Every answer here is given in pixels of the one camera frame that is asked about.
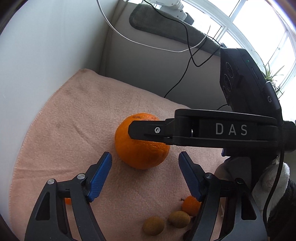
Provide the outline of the gloved right hand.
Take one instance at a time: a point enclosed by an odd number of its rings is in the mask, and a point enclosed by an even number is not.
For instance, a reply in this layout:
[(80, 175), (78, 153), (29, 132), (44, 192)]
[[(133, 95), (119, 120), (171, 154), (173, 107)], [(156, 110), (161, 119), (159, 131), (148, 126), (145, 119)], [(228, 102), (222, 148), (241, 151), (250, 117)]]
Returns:
[[(261, 214), (263, 214), (265, 202), (274, 184), (278, 166), (279, 158), (276, 158), (273, 160), (272, 164), (263, 171), (263, 174), (259, 176), (259, 180), (255, 182), (255, 186), (251, 189), (252, 196)], [(242, 178), (247, 186), (250, 187), (251, 160), (247, 157), (228, 158), (216, 169), (214, 175), (219, 179), (229, 181), (233, 181), (236, 178)], [(283, 197), (288, 186), (289, 178), (290, 168), (286, 163), (283, 163), (280, 179), (267, 208), (267, 216), (270, 216), (271, 211)]]

